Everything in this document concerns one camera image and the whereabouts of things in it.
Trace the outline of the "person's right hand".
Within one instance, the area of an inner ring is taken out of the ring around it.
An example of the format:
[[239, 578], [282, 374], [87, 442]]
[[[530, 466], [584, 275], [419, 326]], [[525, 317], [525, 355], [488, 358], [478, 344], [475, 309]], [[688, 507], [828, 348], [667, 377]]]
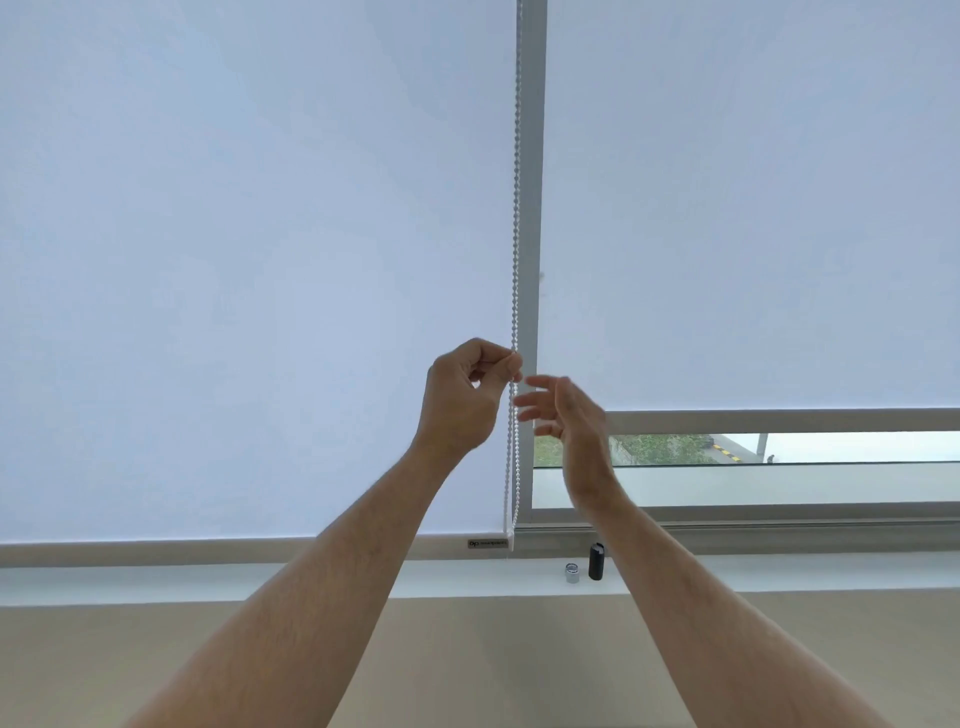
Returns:
[[604, 410], [569, 377], [558, 376], [558, 412], [564, 424], [562, 476], [574, 507], [586, 517], [612, 504], [620, 492], [609, 451]]

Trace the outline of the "person's left hand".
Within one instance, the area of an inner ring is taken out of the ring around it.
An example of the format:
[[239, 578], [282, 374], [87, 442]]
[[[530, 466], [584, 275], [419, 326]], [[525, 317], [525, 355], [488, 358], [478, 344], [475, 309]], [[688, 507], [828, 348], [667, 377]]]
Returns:
[[517, 352], [472, 338], [440, 355], [430, 366], [414, 447], [432, 456], [460, 461], [491, 436], [506, 391], [476, 388], [475, 365]]

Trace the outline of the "person's right forearm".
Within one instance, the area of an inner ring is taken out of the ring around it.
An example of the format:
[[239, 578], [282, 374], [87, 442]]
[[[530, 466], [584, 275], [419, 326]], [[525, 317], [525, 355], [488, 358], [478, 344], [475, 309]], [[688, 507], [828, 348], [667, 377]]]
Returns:
[[894, 728], [633, 504], [611, 470], [565, 480], [697, 728]]

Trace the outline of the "person's left forearm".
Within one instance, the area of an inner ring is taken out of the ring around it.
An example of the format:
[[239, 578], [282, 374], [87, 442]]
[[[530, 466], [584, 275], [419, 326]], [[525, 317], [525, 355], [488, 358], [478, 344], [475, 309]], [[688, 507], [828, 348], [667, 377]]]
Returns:
[[327, 728], [429, 506], [466, 453], [415, 439], [124, 728]]

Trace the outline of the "white window sill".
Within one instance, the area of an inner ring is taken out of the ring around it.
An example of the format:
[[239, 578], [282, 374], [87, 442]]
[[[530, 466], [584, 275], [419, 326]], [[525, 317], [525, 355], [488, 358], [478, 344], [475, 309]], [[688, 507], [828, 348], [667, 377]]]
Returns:
[[[741, 593], [960, 589], [960, 552], [704, 556], [702, 564]], [[410, 561], [393, 599], [619, 596], [627, 588], [608, 562], [599, 581], [578, 562], [577, 581], [558, 559]], [[280, 564], [0, 568], [0, 608], [246, 601]]]

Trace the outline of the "large white roller blind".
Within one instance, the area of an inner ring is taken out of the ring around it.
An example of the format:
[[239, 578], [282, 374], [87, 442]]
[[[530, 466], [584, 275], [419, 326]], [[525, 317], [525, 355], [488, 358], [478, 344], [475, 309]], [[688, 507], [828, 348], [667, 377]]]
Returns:
[[0, 544], [313, 536], [511, 318], [517, 0], [0, 0]]

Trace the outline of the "grey window frame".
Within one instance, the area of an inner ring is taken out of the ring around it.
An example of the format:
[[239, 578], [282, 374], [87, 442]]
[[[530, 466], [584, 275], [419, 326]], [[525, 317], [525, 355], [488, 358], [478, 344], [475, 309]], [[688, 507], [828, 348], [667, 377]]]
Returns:
[[[516, 32], [512, 326], [540, 373], [548, 2], [517, 0]], [[960, 552], [960, 430], [637, 429], [604, 408], [629, 498], [692, 551]]]

